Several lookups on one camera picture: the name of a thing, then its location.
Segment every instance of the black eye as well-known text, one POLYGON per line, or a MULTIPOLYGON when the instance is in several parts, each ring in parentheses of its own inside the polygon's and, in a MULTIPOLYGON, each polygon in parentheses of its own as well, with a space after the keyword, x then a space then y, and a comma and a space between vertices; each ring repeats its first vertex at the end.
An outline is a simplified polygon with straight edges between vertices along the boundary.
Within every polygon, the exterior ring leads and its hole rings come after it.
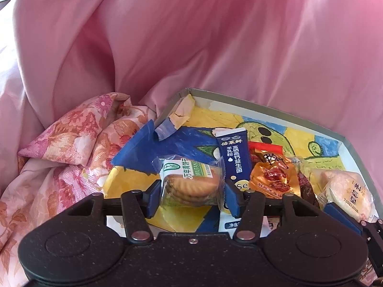
POLYGON ((263 136, 271 136, 271 131, 264 127, 258 127, 258 132, 260 132, 263 136))
POLYGON ((269 137, 261 137, 261 140, 265 144, 272 144, 273 143, 269 137))

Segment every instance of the orange leaf pattern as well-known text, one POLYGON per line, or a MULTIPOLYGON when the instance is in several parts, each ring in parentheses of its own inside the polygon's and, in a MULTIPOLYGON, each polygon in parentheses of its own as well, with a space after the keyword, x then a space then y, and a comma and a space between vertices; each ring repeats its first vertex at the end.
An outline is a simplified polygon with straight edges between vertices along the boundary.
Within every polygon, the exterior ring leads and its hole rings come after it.
POLYGON ((102 192, 112 158, 155 118, 149 108, 132 106, 128 95, 109 93, 69 111, 19 151, 20 175, 0 198, 1 286, 27 282, 17 258, 24 235, 86 195, 102 192))

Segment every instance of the green cartoon head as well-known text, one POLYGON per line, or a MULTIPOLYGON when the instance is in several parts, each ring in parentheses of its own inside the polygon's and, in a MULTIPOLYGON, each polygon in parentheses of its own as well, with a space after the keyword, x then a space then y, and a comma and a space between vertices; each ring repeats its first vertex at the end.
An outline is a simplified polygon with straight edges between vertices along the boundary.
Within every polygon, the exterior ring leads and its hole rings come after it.
POLYGON ((243 122, 237 128, 244 127, 248 131, 248 139, 255 142, 263 142, 265 144, 277 144, 283 146, 283 152, 295 155, 293 148, 287 138, 281 133, 267 127, 258 122, 243 122))

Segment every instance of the green logo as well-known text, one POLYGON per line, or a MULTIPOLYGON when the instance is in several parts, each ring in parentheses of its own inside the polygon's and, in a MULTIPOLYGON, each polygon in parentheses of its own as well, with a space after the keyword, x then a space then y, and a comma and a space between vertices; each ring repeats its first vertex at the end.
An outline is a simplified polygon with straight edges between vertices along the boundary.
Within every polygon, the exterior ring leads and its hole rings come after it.
POLYGON ((164 166, 163 166, 163 171, 167 171, 167 170, 176 170, 176 169, 180 169, 181 166, 179 166, 178 164, 176 163, 166 163, 164 166))

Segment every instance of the metal pin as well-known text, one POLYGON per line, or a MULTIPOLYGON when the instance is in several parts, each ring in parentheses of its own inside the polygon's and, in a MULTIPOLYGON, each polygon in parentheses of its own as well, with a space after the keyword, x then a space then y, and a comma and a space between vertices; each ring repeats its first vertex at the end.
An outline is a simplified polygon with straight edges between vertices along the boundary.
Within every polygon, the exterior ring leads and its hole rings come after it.
POLYGON ((150 233, 147 231, 135 231, 132 233, 132 239, 136 241, 146 241, 150 238, 150 233))
POLYGON ((255 238, 255 233, 252 231, 243 230, 239 231, 236 236, 243 241, 250 241, 255 238))

